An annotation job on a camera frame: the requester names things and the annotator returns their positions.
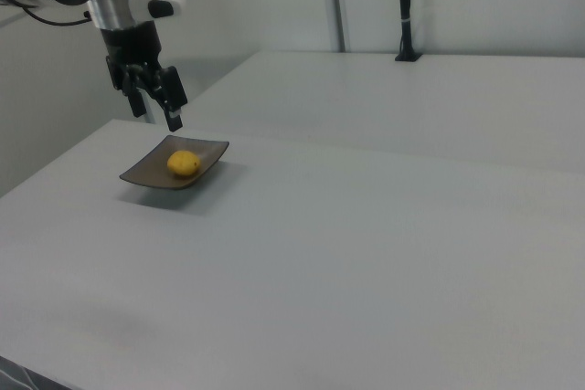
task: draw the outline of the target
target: rectangular plate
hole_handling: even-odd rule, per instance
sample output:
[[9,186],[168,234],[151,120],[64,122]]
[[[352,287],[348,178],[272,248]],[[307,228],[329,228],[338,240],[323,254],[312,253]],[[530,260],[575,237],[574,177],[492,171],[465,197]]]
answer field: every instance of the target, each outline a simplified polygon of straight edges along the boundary
[[[158,189],[185,189],[203,176],[223,153],[229,142],[202,141],[185,137],[166,136],[140,162],[120,175],[125,182]],[[166,167],[166,161],[175,152],[186,150],[195,153],[201,159],[196,173],[189,177],[173,174]]]

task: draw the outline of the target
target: black cable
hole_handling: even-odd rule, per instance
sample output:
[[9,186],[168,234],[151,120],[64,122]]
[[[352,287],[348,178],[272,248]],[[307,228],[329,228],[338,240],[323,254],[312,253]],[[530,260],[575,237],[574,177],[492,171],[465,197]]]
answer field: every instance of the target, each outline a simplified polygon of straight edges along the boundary
[[84,23],[89,23],[91,18],[89,17],[89,13],[86,11],[83,15],[86,17],[83,20],[77,20],[75,22],[51,22],[50,20],[46,20],[42,17],[37,16],[34,13],[31,13],[29,8],[22,8],[22,10],[27,13],[29,16],[33,17],[35,20],[38,20],[45,25],[51,26],[76,26],[76,25],[83,25]]

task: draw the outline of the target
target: table surface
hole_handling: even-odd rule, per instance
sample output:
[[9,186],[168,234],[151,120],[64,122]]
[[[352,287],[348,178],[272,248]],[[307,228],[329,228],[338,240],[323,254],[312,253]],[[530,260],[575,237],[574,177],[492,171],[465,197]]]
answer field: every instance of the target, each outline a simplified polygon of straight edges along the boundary
[[[585,174],[585,59],[263,52],[185,125]],[[190,81],[188,71],[185,81]]]
[[84,390],[585,382],[585,174],[215,126],[187,191],[119,180],[166,129],[113,121],[0,199],[0,355]]

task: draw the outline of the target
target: lemon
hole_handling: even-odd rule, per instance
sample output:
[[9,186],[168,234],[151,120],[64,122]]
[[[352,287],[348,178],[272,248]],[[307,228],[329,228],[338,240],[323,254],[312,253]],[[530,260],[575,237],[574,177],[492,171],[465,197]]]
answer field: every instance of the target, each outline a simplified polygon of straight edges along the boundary
[[190,151],[177,151],[166,161],[166,167],[169,171],[182,177],[193,175],[200,165],[201,159]]

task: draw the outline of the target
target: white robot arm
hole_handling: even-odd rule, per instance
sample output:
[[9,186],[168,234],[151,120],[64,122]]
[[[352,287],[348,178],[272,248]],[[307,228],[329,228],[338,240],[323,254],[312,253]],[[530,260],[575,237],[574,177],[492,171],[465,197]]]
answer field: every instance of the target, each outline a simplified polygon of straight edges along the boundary
[[38,6],[84,3],[106,44],[113,86],[128,97],[134,116],[146,113],[141,89],[159,103],[169,130],[179,129],[186,95],[176,69],[164,69],[158,62],[161,45],[154,20],[179,15],[185,0],[0,0],[0,5],[22,7],[27,12]]

